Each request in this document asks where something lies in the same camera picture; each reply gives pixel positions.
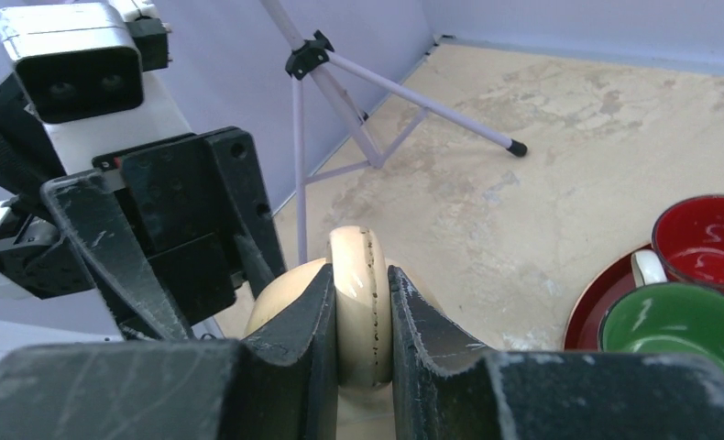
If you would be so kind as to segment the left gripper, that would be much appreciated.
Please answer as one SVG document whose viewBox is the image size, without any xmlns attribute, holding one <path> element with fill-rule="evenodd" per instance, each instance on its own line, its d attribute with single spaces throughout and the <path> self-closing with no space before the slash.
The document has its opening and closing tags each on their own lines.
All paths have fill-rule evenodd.
<svg viewBox="0 0 724 440">
<path fill-rule="evenodd" d="M 244 283 L 259 295 L 285 272 L 245 130 L 185 134 L 93 165 L 118 171 L 116 196 L 98 170 L 47 181 L 40 194 L 124 338 L 192 339 L 188 321 L 233 305 Z"/>
</svg>

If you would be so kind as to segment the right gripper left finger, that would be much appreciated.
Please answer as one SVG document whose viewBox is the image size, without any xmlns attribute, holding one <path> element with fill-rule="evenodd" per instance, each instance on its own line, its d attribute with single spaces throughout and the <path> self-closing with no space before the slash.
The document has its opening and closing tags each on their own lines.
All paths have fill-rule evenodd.
<svg viewBox="0 0 724 440">
<path fill-rule="evenodd" d="M 242 439 L 336 438 L 335 319 L 333 269 L 325 264 L 295 302 L 242 341 Z"/>
</svg>

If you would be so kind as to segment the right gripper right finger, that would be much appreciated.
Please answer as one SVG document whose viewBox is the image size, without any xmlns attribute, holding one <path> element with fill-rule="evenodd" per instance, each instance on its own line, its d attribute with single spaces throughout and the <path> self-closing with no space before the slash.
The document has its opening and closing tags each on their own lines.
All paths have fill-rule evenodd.
<svg viewBox="0 0 724 440">
<path fill-rule="evenodd" d="M 398 439 L 500 439 L 480 342 L 431 305 L 403 269 L 388 269 Z"/>
</svg>

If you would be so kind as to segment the cream teapot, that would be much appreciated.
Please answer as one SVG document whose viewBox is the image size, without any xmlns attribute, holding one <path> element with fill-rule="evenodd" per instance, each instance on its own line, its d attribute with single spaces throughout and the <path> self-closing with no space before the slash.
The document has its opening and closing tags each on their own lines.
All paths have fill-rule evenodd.
<svg viewBox="0 0 724 440">
<path fill-rule="evenodd" d="M 329 234 L 324 258 L 280 275 L 258 296 L 244 334 L 249 336 L 293 303 L 326 263 L 333 267 L 339 409 L 337 438 L 392 439 L 390 383 L 393 348 L 390 288 L 376 234 L 359 225 Z"/>
</svg>

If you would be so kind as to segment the red round tray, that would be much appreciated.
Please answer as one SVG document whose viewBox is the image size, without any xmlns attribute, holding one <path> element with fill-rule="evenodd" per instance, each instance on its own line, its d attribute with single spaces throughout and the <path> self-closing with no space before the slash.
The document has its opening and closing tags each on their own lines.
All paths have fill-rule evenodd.
<svg viewBox="0 0 724 440">
<path fill-rule="evenodd" d="M 579 295 L 565 326 L 563 349 L 598 350 L 599 328 L 609 307 L 634 289 L 631 255 L 652 250 L 650 243 L 639 246 L 603 269 Z"/>
</svg>

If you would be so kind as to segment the large white cat mug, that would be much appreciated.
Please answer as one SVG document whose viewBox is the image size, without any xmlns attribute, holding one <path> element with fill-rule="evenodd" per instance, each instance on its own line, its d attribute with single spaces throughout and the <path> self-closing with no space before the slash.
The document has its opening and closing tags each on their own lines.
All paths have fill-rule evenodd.
<svg viewBox="0 0 724 440">
<path fill-rule="evenodd" d="M 636 288 L 604 313 L 597 341 L 601 351 L 697 354 L 724 372 L 724 294 L 682 282 Z"/>
</svg>

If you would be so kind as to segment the red glossy mug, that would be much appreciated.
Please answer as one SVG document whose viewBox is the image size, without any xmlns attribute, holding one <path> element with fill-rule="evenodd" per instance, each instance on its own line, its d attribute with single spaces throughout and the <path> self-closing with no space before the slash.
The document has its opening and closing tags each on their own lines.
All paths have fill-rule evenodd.
<svg viewBox="0 0 724 440">
<path fill-rule="evenodd" d="M 677 202 L 656 219 L 650 250 L 631 254 L 637 287 L 681 281 L 724 293 L 724 194 Z"/>
</svg>

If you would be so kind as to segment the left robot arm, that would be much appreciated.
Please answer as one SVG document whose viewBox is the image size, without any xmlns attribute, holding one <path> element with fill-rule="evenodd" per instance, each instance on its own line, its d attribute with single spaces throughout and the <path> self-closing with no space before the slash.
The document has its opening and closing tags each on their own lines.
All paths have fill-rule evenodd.
<svg viewBox="0 0 724 440">
<path fill-rule="evenodd" d="M 150 1 L 0 8 L 0 299 L 93 291 L 121 340 L 182 340 L 285 263 L 252 136 L 196 133 Z"/>
</svg>

